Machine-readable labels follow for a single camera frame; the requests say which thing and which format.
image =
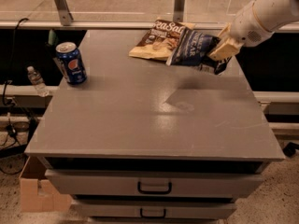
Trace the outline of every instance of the cardboard box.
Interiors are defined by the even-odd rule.
[[[22,212],[66,212],[72,202],[70,195],[60,194],[45,177],[46,168],[36,157],[30,157],[21,175]]]

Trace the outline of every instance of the plastic water bottle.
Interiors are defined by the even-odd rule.
[[[40,73],[35,70],[33,66],[28,66],[27,71],[28,78],[31,84],[36,88],[37,94],[41,97],[47,96],[49,94],[49,91]]]

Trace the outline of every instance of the metal post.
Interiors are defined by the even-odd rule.
[[[69,26],[73,21],[73,16],[69,11],[66,0],[54,0],[63,26]]]
[[[184,20],[185,0],[175,0],[173,21],[182,22]]]

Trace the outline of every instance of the blue pepsi can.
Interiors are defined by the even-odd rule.
[[[56,56],[59,60],[58,68],[63,73],[67,83],[78,85],[87,78],[81,53],[73,42],[64,42],[56,47]]]

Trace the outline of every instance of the gray tabletop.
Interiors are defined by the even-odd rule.
[[[89,31],[88,80],[62,80],[26,153],[46,157],[284,158],[236,58],[220,76],[128,56],[143,30]]]

